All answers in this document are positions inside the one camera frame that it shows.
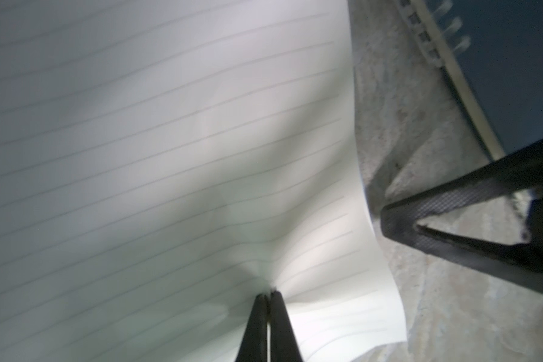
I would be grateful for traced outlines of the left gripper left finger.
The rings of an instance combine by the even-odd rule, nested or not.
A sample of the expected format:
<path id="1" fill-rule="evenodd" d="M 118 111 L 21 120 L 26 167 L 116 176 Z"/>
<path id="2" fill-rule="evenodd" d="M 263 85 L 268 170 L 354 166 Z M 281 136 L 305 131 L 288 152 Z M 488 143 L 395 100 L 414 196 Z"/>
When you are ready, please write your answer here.
<path id="1" fill-rule="evenodd" d="M 235 362 L 268 360 L 268 296 L 258 295 L 250 312 Z"/>

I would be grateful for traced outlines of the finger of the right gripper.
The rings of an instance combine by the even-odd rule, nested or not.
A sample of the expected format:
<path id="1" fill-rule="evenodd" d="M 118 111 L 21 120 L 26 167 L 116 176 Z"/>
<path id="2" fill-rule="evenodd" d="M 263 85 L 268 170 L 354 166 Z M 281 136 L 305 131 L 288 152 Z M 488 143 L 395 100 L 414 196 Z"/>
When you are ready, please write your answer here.
<path id="1" fill-rule="evenodd" d="M 383 235 L 543 294 L 543 140 L 384 206 Z"/>

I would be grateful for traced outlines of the light blue spiral notebook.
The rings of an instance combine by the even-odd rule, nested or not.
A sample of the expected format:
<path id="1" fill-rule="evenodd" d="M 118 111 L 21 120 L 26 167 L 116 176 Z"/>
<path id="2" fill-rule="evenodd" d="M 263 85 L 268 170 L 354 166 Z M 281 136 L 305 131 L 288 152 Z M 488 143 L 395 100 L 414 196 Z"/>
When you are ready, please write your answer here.
<path id="1" fill-rule="evenodd" d="M 345 1 L 0 1 L 0 361 L 306 361 L 407 338 Z"/>

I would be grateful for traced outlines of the dark blue spiral notebook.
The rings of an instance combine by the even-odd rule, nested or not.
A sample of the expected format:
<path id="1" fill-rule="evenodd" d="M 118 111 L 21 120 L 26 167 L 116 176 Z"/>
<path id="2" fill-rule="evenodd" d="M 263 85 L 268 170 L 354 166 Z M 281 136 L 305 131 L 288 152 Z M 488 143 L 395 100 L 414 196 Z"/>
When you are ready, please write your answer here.
<path id="1" fill-rule="evenodd" d="M 487 154 L 543 139 L 543 1 L 398 1 Z"/>

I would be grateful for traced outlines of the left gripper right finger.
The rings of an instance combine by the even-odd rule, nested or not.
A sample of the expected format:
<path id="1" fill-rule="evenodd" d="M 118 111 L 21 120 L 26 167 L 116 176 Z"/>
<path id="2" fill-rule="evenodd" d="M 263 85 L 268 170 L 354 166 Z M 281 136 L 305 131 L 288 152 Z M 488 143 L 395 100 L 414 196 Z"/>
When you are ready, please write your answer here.
<path id="1" fill-rule="evenodd" d="M 268 312 L 271 361 L 303 362 L 284 298 L 279 291 L 271 292 Z"/>

